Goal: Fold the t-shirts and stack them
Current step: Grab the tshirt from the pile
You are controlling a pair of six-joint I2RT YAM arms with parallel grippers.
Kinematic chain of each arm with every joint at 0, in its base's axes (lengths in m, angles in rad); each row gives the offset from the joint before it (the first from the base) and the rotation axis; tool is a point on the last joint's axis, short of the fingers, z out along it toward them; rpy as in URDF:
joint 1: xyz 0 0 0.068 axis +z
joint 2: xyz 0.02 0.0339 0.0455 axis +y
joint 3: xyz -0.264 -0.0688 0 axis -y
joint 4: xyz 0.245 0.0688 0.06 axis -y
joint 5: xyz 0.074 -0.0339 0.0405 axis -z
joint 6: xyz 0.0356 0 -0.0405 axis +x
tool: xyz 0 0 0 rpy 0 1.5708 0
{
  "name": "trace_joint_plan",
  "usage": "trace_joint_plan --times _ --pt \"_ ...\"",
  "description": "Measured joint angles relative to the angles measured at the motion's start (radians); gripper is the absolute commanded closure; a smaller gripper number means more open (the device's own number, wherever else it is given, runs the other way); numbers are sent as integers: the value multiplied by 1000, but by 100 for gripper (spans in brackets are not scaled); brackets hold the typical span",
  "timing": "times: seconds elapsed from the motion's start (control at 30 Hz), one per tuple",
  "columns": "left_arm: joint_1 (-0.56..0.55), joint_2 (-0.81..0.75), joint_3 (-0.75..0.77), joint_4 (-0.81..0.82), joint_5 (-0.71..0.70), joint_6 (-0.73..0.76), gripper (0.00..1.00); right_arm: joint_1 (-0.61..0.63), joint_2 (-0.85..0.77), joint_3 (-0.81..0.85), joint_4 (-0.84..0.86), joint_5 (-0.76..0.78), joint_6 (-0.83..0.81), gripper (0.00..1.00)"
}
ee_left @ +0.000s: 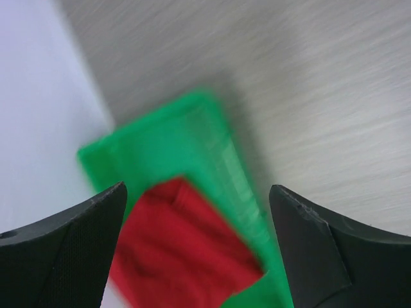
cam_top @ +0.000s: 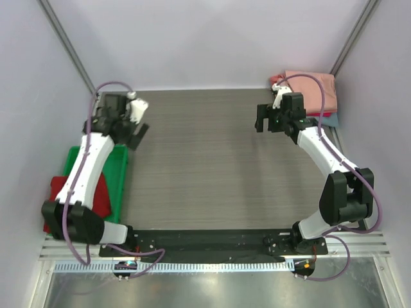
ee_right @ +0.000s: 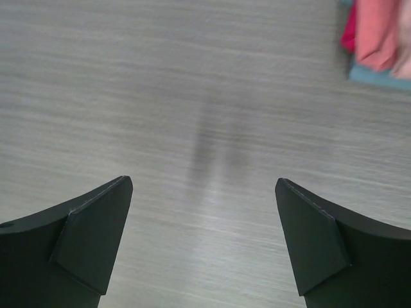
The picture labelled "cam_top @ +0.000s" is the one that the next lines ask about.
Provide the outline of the red t shirt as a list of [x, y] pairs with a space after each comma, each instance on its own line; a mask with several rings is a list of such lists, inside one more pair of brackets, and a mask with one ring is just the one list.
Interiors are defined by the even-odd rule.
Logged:
[[[49, 195], [49, 201], [54, 201], [57, 194], [63, 188], [68, 176], [54, 176], [51, 179], [50, 187], [51, 192]], [[107, 187], [106, 179], [103, 173], [101, 173], [96, 190], [94, 192], [92, 211], [95, 212], [101, 218], [107, 218], [112, 214], [111, 204], [109, 199], [109, 190]]]

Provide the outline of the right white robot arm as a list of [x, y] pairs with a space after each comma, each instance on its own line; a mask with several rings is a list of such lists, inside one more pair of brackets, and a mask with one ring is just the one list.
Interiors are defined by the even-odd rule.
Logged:
[[276, 99], [278, 105], [257, 105], [256, 131], [261, 133], [267, 126], [269, 132], [285, 133], [326, 178], [318, 210], [294, 223], [290, 232], [290, 248], [307, 254], [326, 232], [371, 216], [374, 175], [370, 169], [359, 168], [344, 158], [325, 132], [306, 117], [301, 93], [277, 94]]

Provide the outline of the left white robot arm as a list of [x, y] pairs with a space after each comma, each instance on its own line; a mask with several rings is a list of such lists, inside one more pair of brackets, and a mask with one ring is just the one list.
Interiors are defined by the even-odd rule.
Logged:
[[92, 209], [94, 193], [104, 164], [115, 145], [135, 150], [149, 126], [142, 123], [149, 104], [135, 93], [103, 95], [103, 103], [84, 123], [82, 143], [63, 188], [41, 212], [49, 233], [57, 240], [68, 237], [83, 244], [114, 244], [127, 257], [136, 250], [126, 225], [105, 221]]

